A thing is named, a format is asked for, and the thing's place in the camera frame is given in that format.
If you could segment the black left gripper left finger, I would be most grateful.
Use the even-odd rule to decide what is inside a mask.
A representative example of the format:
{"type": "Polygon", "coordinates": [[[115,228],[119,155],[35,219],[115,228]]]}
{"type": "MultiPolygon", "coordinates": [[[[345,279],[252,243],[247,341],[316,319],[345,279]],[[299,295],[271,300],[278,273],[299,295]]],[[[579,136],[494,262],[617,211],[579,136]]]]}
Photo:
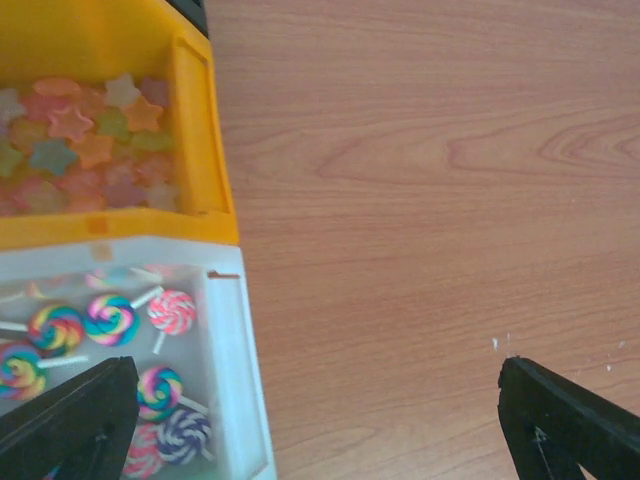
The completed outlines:
{"type": "Polygon", "coordinates": [[[131,356],[112,357],[1,416],[1,477],[118,479],[139,415],[131,356]]]}

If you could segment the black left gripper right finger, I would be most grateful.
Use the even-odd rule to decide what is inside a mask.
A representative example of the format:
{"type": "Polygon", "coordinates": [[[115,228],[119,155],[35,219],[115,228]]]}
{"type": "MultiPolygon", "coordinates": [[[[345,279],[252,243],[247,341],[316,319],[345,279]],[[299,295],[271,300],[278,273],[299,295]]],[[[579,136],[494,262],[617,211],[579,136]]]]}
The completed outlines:
{"type": "Polygon", "coordinates": [[[498,417],[521,479],[637,479],[639,417],[535,361],[498,379],[498,417]]]}

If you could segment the white translucent plastic bin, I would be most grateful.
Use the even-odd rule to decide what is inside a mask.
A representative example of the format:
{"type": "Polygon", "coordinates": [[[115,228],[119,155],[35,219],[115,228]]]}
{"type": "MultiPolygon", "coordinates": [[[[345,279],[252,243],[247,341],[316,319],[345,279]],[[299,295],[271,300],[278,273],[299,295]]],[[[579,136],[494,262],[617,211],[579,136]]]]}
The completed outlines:
{"type": "Polygon", "coordinates": [[[46,371],[45,392],[112,357],[131,356],[138,381],[148,368],[168,366],[182,378],[184,395],[209,409],[210,462],[202,456],[180,466],[165,462],[148,479],[273,479],[274,455],[261,386],[241,251],[236,247],[160,237],[133,237],[5,252],[1,256],[1,321],[26,323],[50,304],[66,304],[82,316],[102,294],[134,299],[156,286],[189,294],[197,318],[191,329],[167,336],[160,353],[152,348],[159,331],[147,307],[124,346],[107,347],[87,335],[71,354],[88,362],[46,371]]]}

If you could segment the yellow plastic bin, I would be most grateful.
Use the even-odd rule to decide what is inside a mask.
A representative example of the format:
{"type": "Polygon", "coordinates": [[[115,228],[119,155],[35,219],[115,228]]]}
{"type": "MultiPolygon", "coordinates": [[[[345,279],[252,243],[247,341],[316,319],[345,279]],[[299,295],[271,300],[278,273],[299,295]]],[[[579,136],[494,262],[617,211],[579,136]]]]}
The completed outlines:
{"type": "Polygon", "coordinates": [[[167,1],[5,1],[1,5],[1,246],[5,250],[152,235],[238,241],[208,38],[167,1]],[[105,82],[129,72],[162,106],[133,133],[105,82]],[[76,106],[112,136],[112,160],[64,175],[32,169],[48,113],[76,106]]]}

